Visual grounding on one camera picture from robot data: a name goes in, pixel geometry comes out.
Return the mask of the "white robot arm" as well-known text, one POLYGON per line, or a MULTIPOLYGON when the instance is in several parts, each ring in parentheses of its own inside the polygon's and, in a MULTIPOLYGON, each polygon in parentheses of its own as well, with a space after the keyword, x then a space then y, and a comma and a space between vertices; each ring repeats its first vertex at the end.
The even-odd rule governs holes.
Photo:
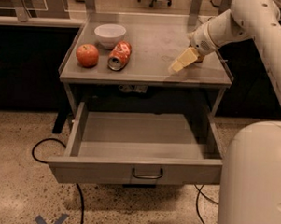
POLYGON ((281 25, 274 0, 231 0, 189 34, 171 65, 179 72, 231 42, 251 41, 260 59, 237 65, 225 116, 256 117, 231 140, 220 178, 218 224, 281 224, 281 25))

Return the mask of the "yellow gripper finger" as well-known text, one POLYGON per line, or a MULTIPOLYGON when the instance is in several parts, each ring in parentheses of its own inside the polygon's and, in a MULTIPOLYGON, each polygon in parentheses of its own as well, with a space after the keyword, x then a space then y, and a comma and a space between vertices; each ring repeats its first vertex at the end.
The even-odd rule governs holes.
POLYGON ((173 73, 178 73, 190 64, 197 62, 199 57, 200 53, 195 47, 188 47, 187 49, 184 49, 174 61, 172 61, 168 70, 173 73))

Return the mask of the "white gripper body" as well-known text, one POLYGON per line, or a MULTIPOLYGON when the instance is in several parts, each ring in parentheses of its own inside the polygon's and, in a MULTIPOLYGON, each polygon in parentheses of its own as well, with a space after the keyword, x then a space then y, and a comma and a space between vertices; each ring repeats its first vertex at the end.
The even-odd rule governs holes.
POLYGON ((194 31, 188 33, 190 45, 200 55, 207 55, 219 48, 217 27, 209 21, 198 26, 194 31))

